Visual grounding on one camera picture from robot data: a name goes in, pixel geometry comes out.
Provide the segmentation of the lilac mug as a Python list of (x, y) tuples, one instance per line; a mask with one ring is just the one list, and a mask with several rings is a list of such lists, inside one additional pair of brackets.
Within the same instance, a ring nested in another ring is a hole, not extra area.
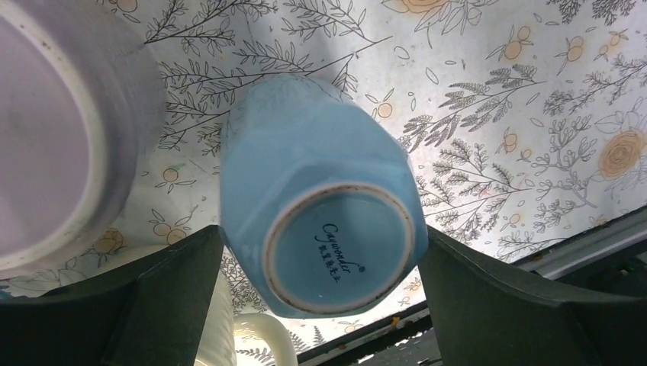
[(143, 38), (94, 1), (1, 3), (1, 276), (80, 254), (117, 218), (165, 119)]

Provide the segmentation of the light blue faceted mug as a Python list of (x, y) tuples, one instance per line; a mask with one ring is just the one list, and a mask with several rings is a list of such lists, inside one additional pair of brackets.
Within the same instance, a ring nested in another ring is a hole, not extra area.
[(284, 318), (373, 308), (428, 247), (407, 152), (330, 83), (278, 74), (222, 127), (220, 224), (268, 308)]

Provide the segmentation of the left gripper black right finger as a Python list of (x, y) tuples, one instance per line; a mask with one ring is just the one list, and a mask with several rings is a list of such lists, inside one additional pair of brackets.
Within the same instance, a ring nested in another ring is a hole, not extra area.
[(646, 299), (525, 271), (429, 228), (423, 289), (445, 365), (644, 365)]

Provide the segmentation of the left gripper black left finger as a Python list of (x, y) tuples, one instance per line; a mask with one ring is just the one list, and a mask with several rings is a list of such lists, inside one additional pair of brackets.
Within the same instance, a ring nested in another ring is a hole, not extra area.
[(1, 302), (3, 365), (191, 365), (224, 249), (216, 225), (39, 297)]

